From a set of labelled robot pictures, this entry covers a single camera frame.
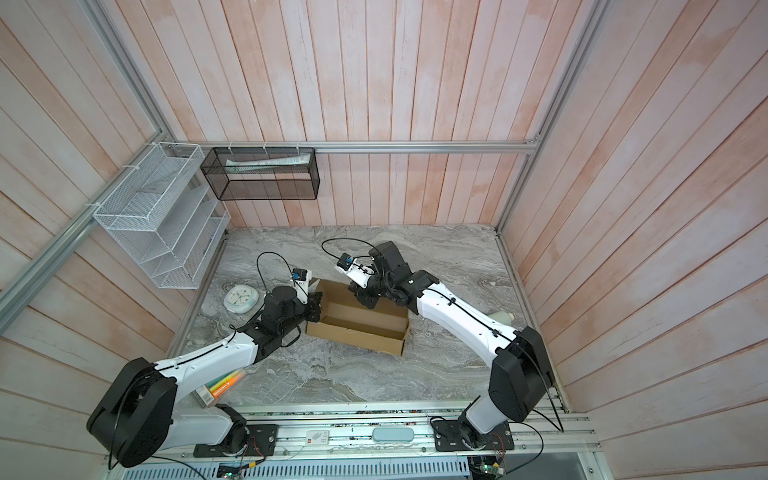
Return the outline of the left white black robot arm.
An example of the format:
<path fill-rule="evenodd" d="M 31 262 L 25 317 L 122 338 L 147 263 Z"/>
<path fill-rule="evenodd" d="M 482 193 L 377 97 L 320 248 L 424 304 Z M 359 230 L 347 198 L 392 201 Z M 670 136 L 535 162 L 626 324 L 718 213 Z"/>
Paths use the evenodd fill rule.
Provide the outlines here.
<path fill-rule="evenodd" d="M 249 428 L 233 407 L 182 409 L 181 400 L 225 374 L 256 364 L 284 347 L 284 337 L 321 317 L 319 292 L 274 288 L 263 306 L 232 335 L 186 355 L 150 362 L 129 361 L 86 422 L 87 431 L 123 467 L 156 452 L 211 445 L 226 456 L 247 448 Z"/>

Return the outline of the brown cardboard box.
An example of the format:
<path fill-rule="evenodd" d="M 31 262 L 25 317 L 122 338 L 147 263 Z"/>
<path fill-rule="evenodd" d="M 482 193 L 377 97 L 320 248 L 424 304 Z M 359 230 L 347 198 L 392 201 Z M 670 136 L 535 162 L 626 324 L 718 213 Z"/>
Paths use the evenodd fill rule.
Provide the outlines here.
<path fill-rule="evenodd" d="M 403 354 L 410 320 L 409 310 L 380 299 L 373 309 L 360 304 L 346 284 L 317 280 L 311 285 L 321 293 L 321 315 L 308 322 L 306 334 L 394 356 Z"/>

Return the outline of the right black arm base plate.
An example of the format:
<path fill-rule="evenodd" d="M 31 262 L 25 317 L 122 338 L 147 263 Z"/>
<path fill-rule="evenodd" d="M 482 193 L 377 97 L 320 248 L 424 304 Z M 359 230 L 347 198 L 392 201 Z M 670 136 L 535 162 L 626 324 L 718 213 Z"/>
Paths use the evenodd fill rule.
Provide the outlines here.
<path fill-rule="evenodd" d="M 430 417 L 429 425 L 438 452 L 495 450 L 505 453 L 514 449 L 507 423 L 497 425 L 489 433 L 479 433 L 467 421 L 447 420 L 441 416 Z"/>

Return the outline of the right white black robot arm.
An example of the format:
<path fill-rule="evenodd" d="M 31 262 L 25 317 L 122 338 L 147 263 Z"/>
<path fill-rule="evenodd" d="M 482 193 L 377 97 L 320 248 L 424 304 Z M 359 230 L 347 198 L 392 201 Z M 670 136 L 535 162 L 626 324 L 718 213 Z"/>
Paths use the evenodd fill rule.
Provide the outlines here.
<path fill-rule="evenodd" d="M 436 276 L 413 271 L 392 242 L 373 246 L 372 263 L 361 264 L 348 254 L 336 269 L 350 280 L 350 290 L 371 309 L 386 298 L 431 320 L 472 349 L 490 368 L 487 392 L 460 415 L 458 428 L 475 441 L 500 424 L 527 419 L 553 387 L 551 363 L 541 335 L 500 323 L 456 296 Z"/>

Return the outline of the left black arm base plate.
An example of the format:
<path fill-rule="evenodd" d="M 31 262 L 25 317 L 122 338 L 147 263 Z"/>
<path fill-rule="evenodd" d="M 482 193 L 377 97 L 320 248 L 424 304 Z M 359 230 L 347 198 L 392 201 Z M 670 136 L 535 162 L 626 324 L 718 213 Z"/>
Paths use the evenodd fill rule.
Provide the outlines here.
<path fill-rule="evenodd" d="M 193 450 L 193 457 L 241 457 L 243 455 L 270 457 L 274 455 L 277 438 L 277 424 L 251 424 L 237 427 L 235 433 L 228 434 L 220 444 L 197 444 Z"/>

